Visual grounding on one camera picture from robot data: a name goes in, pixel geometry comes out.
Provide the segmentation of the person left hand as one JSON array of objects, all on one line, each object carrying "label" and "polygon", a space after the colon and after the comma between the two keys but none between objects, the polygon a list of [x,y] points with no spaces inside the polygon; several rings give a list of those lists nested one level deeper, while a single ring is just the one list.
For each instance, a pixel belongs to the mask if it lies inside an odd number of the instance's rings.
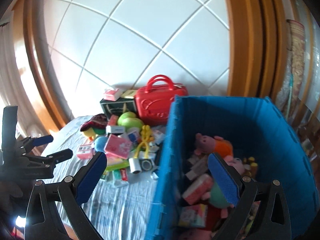
[{"label": "person left hand", "polygon": [[1,180],[1,219],[25,217],[35,180]]}]

